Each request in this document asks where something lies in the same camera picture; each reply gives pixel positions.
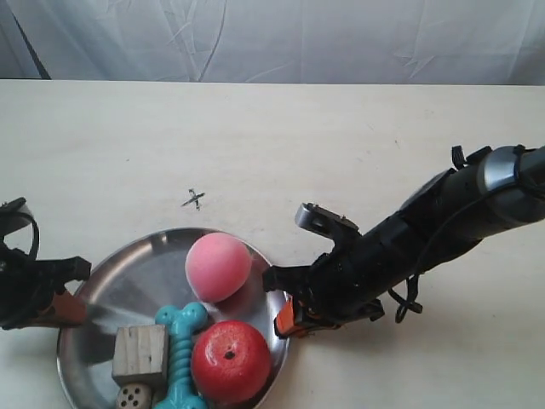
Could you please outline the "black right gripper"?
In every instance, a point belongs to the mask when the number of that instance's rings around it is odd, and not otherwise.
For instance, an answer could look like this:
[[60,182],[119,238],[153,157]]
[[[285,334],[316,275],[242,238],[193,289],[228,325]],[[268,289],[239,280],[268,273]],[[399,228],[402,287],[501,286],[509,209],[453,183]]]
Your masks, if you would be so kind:
[[337,234],[331,252],[309,266],[271,266],[262,275],[265,292],[292,295],[274,319],[279,338],[303,337],[312,331],[337,329],[355,320],[379,320],[383,306],[365,294],[363,269],[356,266],[353,251],[359,233]]

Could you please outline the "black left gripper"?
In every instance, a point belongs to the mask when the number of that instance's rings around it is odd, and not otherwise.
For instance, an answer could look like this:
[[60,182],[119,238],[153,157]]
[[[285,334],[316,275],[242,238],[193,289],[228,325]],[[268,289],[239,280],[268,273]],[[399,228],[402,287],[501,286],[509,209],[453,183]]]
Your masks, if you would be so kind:
[[1,248],[1,328],[64,328],[81,325],[87,307],[66,284],[86,281],[91,263],[80,256],[33,260],[18,249]]

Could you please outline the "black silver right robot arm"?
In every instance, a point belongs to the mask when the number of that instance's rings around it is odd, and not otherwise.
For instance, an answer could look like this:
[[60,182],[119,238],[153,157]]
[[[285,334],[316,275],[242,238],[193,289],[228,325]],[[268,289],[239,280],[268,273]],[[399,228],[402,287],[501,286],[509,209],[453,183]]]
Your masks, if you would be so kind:
[[544,151],[521,145],[451,150],[452,167],[413,193],[367,233],[313,203],[296,213],[299,228],[332,240],[330,252],[306,266],[272,266],[265,291],[288,301],[273,325],[278,337],[335,330],[356,320],[379,320],[381,295],[397,303],[401,322],[420,313],[420,277],[465,255],[483,239],[544,217]]

